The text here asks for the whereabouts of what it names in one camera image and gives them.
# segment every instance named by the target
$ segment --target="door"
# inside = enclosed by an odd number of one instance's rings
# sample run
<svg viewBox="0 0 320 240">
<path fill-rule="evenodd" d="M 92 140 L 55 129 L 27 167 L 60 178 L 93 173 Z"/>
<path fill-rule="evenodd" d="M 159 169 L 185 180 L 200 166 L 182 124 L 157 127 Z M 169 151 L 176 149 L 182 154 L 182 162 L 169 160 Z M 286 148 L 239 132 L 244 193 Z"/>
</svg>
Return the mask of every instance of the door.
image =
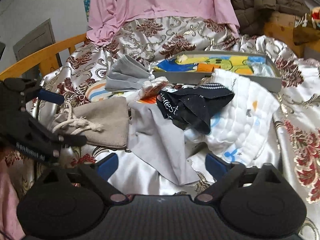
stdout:
<svg viewBox="0 0 320 240">
<path fill-rule="evenodd" d="M 18 41 L 13 46 L 13 52 L 17 61 L 29 56 L 30 54 L 41 50 L 49 45 L 55 43 L 51 21 L 50 19 L 43 22 L 41 25 L 36 27 L 26 36 L 24 36 L 20 41 Z M 58 64 L 61 67 L 61 60 L 59 54 L 56 54 Z M 41 74 L 39 71 L 39 66 L 36 65 L 27 72 L 22 75 L 22 78 L 27 79 L 34 79 L 34 78 L 41 78 Z"/>
</svg>

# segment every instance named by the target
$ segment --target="gray tray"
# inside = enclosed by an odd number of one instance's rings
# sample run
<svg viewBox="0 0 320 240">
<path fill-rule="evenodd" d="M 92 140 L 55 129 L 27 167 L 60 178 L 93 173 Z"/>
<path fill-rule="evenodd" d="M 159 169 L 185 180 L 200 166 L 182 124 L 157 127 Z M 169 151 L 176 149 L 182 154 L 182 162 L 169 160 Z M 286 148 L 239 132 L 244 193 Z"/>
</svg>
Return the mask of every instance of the gray tray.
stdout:
<svg viewBox="0 0 320 240">
<path fill-rule="evenodd" d="M 185 54 L 188 57 L 211 57 L 212 55 L 234 55 L 234 56 L 253 56 L 257 55 L 259 57 L 265 57 L 266 63 L 269 65 L 273 73 L 275 74 L 275 77 L 266 77 L 266 76 L 260 76 L 260 75 L 246 75 L 246 74 L 240 74 L 241 76 L 248 77 L 251 81 L 257 82 L 261 86 L 265 87 L 270 92 L 278 93 L 281 90 L 281 83 L 282 83 L 282 77 L 276 68 L 276 66 L 273 64 L 271 59 L 266 56 L 265 54 L 251 54 L 251 53 L 242 53 L 242 52 L 232 52 L 232 51 L 184 51 L 181 52 L 171 59 L 175 59 L 178 56 Z M 210 77 L 212 73 L 210 72 L 153 72 L 155 77 L 166 77 L 170 83 L 182 83 L 182 84 L 190 84 L 190 85 L 196 85 L 198 84 L 201 79 L 204 77 Z"/>
</svg>

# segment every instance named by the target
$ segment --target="wooden bed frame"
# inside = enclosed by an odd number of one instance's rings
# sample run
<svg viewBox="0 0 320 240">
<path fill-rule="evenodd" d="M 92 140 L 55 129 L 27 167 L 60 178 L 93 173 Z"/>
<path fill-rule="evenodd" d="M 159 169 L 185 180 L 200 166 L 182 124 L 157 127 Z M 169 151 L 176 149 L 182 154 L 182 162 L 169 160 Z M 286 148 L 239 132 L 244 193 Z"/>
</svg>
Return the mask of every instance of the wooden bed frame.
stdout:
<svg viewBox="0 0 320 240">
<path fill-rule="evenodd" d="M 76 50 L 76 45 L 87 41 L 86 33 L 74 36 L 72 38 L 66 39 L 64 41 L 59 41 L 52 44 L 44 49 L 41 49 L 17 63 L 13 64 L 2 73 L 0 73 L 0 80 L 4 80 L 8 77 L 19 77 L 27 70 L 33 68 L 35 65 L 39 64 L 39 69 L 42 76 L 45 76 L 52 71 L 59 68 L 59 64 L 56 58 L 56 54 L 68 49 L 71 55 Z"/>
<path fill-rule="evenodd" d="M 283 41 L 295 52 L 298 57 L 303 57 L 305 46 L 295 46 L 293 44 L 292 31 L 292 27 L 282 26 L 274 23 L 266 23 L 264 26 L 265 35 Z M 41 75 L 45 76 L 59 68 L 58 61 L 55 56 L 57 53 L 68 49 L 71 55 L 76 50 L 75 45 L 84 41 L 87 41 L 86 33 L 57 42 L 44 49 L 41 49 L 18 61 L 0 73 L 0 80 L 4 80 L 8 77 L 19 77 L 37 64 L 39 64 Z M 320 41 L 310 44 L 308 43 L 307 46 L 320 52 Z"/>
</svg>

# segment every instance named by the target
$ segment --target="folded gray cloth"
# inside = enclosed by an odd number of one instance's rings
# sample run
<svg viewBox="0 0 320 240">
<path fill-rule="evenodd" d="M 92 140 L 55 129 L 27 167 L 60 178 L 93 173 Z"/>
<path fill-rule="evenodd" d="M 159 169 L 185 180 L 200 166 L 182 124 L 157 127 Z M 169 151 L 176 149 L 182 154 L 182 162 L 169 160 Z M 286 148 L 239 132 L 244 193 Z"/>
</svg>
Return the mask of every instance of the folded gray cloth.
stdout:
<svg viewBox="0 0 320 240">
<path fill-rule="evenodd" d="M 158 106 L 131 102 L 128 148 L 177 185 L 199 181 L 186 160 L 184 134 L 171 120 L 164 119 Z"/>
<path fill-rule="evenodd" d="M 71 104 L 68 106 L 55 115 L 52 132 L 80 133 L 93 145 L 117 149 L 126 147 L 129 115 L 124 97 L 105 99 L 72 109 Z"/>
<path fill-rule="evenodd" d="M 110 92 L 139 90 L 149 76 L 147 68 L 129 55 L 123 55 L 110 68 L 105 89 Z"/>
</svg>

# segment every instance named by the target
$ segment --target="bed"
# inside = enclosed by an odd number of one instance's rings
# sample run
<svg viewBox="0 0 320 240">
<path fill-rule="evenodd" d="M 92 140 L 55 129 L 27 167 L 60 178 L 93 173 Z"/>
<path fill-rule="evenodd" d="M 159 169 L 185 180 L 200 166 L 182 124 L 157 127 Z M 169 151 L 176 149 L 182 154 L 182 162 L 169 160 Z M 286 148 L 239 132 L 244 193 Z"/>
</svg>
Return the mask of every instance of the bed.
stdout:
<svg viewBox="0 0 320 240">
<path fill-rule="evenodd" d="M 81 34 L 22 59 L 2 72 L 0 79 L 19 77 L 39 64 L 45 89 L 62 94 L 75 107 L 90 103 L 85 96 L 88 87 L 100 81 L 123 54 L 129 54 L 143 64 L 161 61 L 181 51 L 190 50 L 223 49 L 266 54 L 283 77 L 281 92 L 274 94 L 280 108 L 273 115 L 262 153 L 251 165 L 261 166 L 264 162 L 270 162 L 282 170 L 308 209 L 301 235 L 306 239 L 319 240 L 320 208 L 317 203 L 320 200 L 320 62 L 299 58 L 303 55 L 304 48 L 293 47 L 290 41 L 291 31 L 289 27 L 266 24 L 264 36 L 243 35 L 235 39 L 227 26 L 218 25 L 212 20 L 196 17 L 139 19 L 126 23 L 107 46 L 98 47 L 88 41 L 85 34 Z M 76 49 L 76 45 L 81 42 L 84 44 Z M 55 54 L 65 49 L 69 50 L 70 57 L 59 68 Z M 49 127 L 57 106 L 33 100 L 29 103 L 29 110 L 43 125 Z M 190 149 L 194 152 L 188 162 L 199 176 L 199 181 L 192 186 L 171 183 L 129 149 L 114 150 L 91 145 L 73 147 L 65 150 L 62 162 L 65 167 L 73 167 L 79 163 L 94 163 L 115 152 L 119 156 L 119 168 L 109 182 L 123 193 L 190 194 L 195 197 L 214 183 L 214 179 L 204 166 L 208 150 L 205 147 L 193 149 L 193 146 Z M 20 197 L 44 169 L 39 163 L 34 163 L 18 152 L 10 153 L 5 161 Z"/>
</svg>

